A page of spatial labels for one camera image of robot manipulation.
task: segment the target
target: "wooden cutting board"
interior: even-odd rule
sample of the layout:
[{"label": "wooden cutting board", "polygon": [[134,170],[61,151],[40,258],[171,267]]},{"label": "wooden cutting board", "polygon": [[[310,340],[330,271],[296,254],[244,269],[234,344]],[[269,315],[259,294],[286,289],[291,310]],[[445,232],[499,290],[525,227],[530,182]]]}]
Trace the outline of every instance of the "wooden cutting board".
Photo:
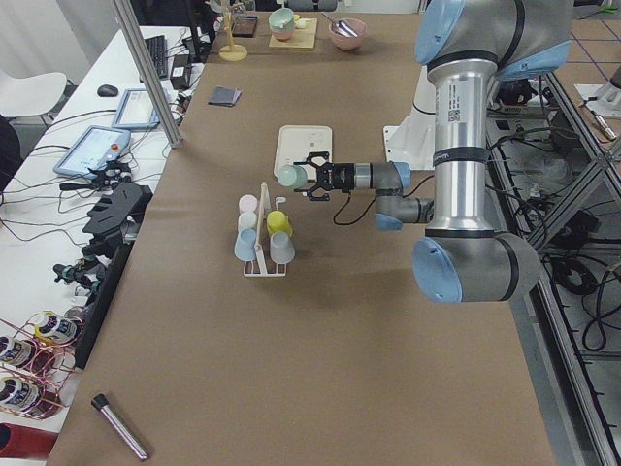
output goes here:
[{"label": "wooden cutting board", "polygon": [[317,33],[317,18],[307,18],[307,27],[296,29],[288,41],[279,41],[270,37],[270,49],[273,50],[314,50],[314,36]]}]

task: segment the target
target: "white chair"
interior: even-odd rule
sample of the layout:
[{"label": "white chair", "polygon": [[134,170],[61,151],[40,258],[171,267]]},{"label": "white chair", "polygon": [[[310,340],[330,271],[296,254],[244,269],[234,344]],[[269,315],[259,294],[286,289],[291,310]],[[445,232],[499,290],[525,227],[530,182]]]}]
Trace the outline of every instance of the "white chair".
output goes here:
[{"label": "white chair", "polygon": [[0,115],[17,118],[47,114],[62,97],[66,85],[67,77],[63,73],[20,79],[0,68]]}]

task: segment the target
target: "black box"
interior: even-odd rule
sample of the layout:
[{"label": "black box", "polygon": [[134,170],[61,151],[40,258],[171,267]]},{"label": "black box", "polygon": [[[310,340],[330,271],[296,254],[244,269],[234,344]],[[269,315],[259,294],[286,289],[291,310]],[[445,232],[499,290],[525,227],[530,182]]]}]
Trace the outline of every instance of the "black box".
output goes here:
[{"label": "black box", "polygon": [[174,90],[186,90],[190,87],[192,64],[190,55],[175,55],[171,69],[171,84]]}]

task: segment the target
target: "yellow cup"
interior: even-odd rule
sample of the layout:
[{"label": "yellow cup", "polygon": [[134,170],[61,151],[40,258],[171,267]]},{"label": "yellow cup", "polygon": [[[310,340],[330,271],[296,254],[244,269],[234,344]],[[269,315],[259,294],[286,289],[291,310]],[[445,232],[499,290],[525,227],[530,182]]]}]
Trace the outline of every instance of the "yellow cup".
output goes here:
[{"label": "yellow cup", "polygon": [[289,217],[282,211],[271,211],[267,217],[268,233],[271,235],[278,231],[284,231],[287,235],[293,235],[293,228],[289,223]]}]

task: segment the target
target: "keyboard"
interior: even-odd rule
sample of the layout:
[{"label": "keyboard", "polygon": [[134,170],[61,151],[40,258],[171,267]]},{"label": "keyboard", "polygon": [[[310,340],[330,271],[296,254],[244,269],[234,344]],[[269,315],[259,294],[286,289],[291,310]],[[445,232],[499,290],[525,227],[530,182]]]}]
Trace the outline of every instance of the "keyboard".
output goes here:
[{"label": "keyboard", "polygon": [[155,36],[145,39],[148,53],[160,80],[168,77],[168,59],[166,58],[166,39],[164,36]]}]

